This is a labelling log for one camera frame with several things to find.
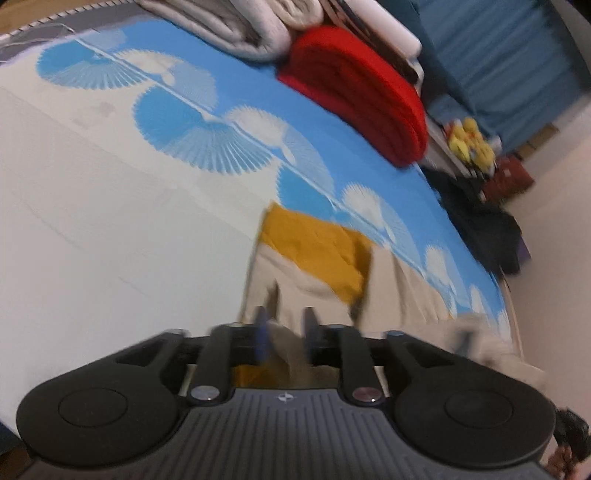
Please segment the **beige and mustard jacket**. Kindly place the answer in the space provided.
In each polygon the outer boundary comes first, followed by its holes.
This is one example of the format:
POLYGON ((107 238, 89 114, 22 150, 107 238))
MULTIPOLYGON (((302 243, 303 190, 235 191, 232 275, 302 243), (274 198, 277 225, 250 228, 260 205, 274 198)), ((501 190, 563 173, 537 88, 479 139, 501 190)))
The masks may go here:
POLYGON ((304 309, 322 325, 356 327, 379 338, 401 330, 454 352, 469 335, 469 359, 545 387, 542 370, 526 363, 483 313, 458 314, 415 268, 364 234, 271 204, 254 249, 243 300, 243 324, 266 308, 270 351, 256 366, 238 366, 238 386, 332 388, 334 367, 312 366, 304 353, 304 309))

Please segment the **black clothing pile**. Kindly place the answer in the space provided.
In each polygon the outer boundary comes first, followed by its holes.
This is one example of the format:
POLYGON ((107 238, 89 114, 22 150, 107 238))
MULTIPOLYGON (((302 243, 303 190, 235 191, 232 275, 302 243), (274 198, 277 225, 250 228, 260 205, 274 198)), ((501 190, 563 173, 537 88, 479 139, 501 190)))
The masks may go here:
POLYGON ((497 277, 518 275, 527 253, 522 230, 510 213, 483 199, 484 182, 428 166, 421 170, 473 257, 497 277))

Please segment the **blue white patterned bedsheet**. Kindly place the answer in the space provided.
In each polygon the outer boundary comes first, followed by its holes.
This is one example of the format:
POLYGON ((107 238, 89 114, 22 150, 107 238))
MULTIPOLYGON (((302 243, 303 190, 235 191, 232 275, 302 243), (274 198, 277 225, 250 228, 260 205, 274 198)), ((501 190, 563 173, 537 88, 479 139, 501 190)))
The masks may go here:
POLYGON ((356 230, 513 342, 495 276, 419 162, 390 163, 277 79, 151 18, 1 68, 1 420, 168 330, 242 323, 271 204, 356 230))

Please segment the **red box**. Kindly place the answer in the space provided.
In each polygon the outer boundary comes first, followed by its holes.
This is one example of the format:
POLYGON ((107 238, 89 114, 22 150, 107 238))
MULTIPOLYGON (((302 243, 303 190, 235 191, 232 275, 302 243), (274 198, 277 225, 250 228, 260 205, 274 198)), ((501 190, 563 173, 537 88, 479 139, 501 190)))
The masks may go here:
POLYGON ((490 204, 503 204, 525 193, 535 184, 535 180, 515 156, 506 156, 497 160, 494 175, 485 182, 481 196, 490 204))

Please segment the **yellow plush toys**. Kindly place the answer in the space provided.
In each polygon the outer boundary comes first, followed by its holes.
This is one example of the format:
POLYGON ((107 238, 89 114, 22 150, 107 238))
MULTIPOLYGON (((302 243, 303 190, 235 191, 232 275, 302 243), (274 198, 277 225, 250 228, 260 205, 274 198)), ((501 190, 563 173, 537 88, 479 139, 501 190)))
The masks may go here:
POLYGON ((491 176, 497 154, 472 117, 456 119, 444 128, 449 150, 469 171, 491 176))

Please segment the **folded red blanket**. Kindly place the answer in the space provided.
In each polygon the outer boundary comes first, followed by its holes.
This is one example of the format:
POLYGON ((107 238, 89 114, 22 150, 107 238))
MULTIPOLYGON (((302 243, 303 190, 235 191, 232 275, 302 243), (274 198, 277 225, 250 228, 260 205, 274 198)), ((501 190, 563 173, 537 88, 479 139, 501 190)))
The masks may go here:
POLYGON ((394 166, 423 159, 429 134, 419 94, 352 33, 335 26, 305 31, 277 79, 349 123, 394 166))

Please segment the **folded grey white blanket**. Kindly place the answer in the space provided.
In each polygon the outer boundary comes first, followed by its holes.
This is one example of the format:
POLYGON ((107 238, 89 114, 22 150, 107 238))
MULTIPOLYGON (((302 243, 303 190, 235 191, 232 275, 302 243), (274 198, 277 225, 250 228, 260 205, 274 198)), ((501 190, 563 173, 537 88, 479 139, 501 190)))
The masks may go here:
POLYGON ((297 32, 322 24, 318 1, 143 0, 139 5, 215 48, 252 62, 276 62, 297 32))

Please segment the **blue curtain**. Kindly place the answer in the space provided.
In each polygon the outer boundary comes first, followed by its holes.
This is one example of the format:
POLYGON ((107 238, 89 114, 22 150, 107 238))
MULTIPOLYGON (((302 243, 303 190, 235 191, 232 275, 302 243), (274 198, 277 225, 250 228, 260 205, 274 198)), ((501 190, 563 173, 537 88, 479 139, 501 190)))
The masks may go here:
POLYGON ((445 126, 472 117, 509 152, 590 90, 590 72, 549 1, 384 1, 421 41, 422 102, 445 126))

